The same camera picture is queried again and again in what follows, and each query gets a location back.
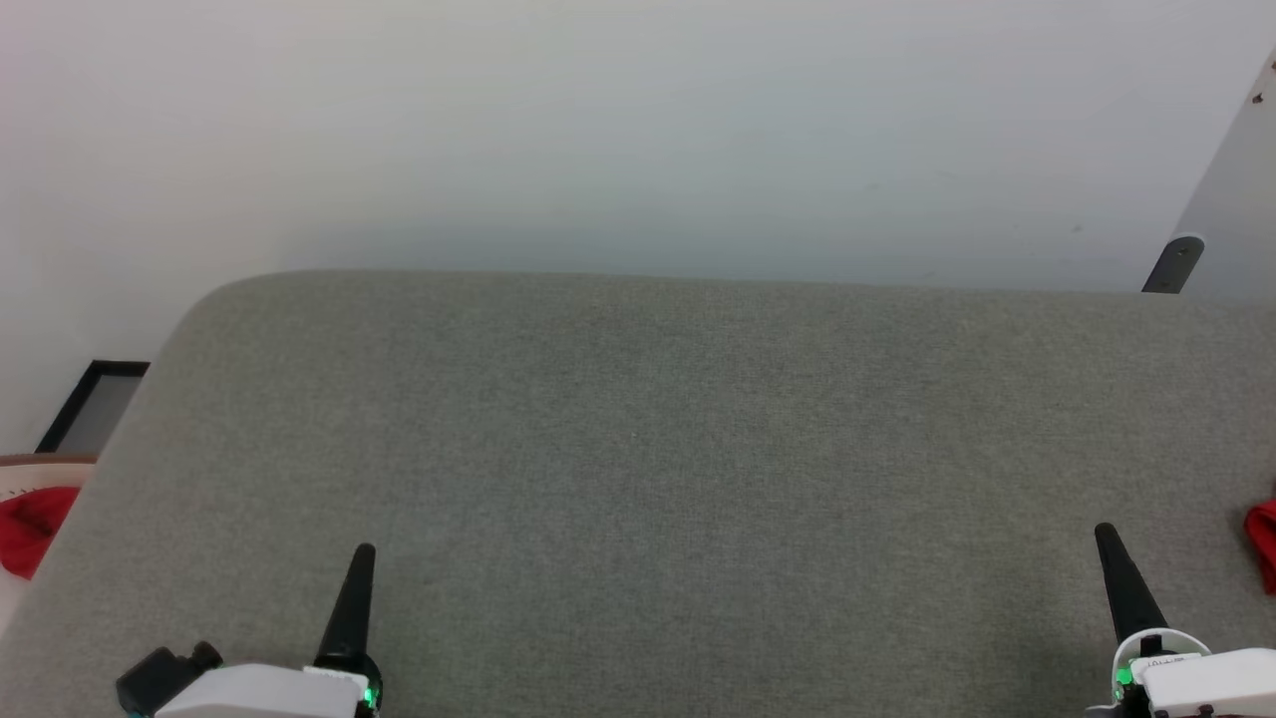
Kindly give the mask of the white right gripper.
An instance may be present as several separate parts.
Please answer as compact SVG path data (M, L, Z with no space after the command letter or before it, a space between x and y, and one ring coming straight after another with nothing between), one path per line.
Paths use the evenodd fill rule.
M1094 528L1120 647L1109 705L1088 718L1276 718L1276 649L1208 650L1168 621L1111 523Z

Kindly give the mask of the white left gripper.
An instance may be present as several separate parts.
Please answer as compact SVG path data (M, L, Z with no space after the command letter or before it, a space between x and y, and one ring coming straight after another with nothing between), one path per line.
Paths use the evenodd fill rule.
M228 664L203 673L154 718L380 718L369 678L343 671L378 671L367 653L376 548L361 542L314 658L301 670Z

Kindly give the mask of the red and white jersey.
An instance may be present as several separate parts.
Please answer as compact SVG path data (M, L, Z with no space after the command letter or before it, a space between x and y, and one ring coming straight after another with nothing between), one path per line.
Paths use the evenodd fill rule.
M1276 499L1250 508L1243 531L1254 548L1263 590L1276 596Z

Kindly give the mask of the black framed panel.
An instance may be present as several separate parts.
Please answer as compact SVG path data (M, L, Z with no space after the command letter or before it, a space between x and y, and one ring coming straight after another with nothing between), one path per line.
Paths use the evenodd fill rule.
M108 445L148 369L148 362L92 360L34 451L100 454Z

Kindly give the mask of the red cloth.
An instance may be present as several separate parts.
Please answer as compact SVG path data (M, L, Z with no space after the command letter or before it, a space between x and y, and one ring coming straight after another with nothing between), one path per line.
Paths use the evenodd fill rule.
M0 502L0 568L32 580L80 488L40 488Z

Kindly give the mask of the white laundry basket wooden rim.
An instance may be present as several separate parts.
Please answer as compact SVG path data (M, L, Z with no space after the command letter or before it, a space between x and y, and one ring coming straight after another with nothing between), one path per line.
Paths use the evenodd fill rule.
M40 488L82 488L94 473L94 455L28 454L0 457L0 502ZM29 582L0 568L0 636L14 621Z

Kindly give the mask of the light grey slanted panel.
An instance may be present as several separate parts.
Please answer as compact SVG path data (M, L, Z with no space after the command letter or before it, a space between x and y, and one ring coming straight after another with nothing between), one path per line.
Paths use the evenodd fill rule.
M1276 304L1276 47L1247 91L1176 231L1205 242L1182 295Z

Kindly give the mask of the dark grey metal bracket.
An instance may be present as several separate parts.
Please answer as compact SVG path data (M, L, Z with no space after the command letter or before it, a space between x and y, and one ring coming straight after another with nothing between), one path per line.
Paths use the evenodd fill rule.
M1199 260L1199 255L1203 254L1205 246L1205 238L1197 233L1183 233L1168 241L1148 273L1142 291L1157 292L1157 295L1180 295L1185 281Z

